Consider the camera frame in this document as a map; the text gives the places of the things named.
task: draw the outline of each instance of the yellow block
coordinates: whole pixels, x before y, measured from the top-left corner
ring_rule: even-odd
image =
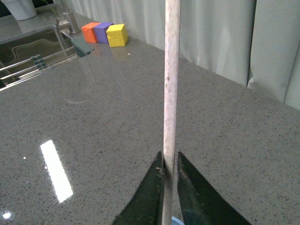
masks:
[[[128,35],[125,24],[111,25],[106,31],[110,47],[125,46],[128,41]]]

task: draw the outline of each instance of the gray countertop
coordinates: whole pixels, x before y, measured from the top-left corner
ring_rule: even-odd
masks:
[[[7,17],[1,39],[22,33],[5,32]],[[134,38],[92,45],[91,55],[0,91],[1,224],[111,224],[163,149],[164,52]],[[299,133],[299,111],[180,60],[176,151],[252,224],[300,224]],[[41,151],[49,140],[73,191],[61,203]]]

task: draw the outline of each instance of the stainless steel sink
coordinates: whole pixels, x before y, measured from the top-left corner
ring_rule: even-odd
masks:
[[[40,61],[32,57],[40,55]],[[0,88],[31,79],[47,68],[77,58],[71,39],[55,25],[0,42]]]

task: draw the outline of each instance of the blue object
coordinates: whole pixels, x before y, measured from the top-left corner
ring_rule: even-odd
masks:
[[[172,217],[172,225],[184,225],[184,223],[176,217]]]
[[[110,25],[113,25],[112,22],[102,22],[94,27],[94,32],[96,34],[98,42],[108,44],[106,31]]]

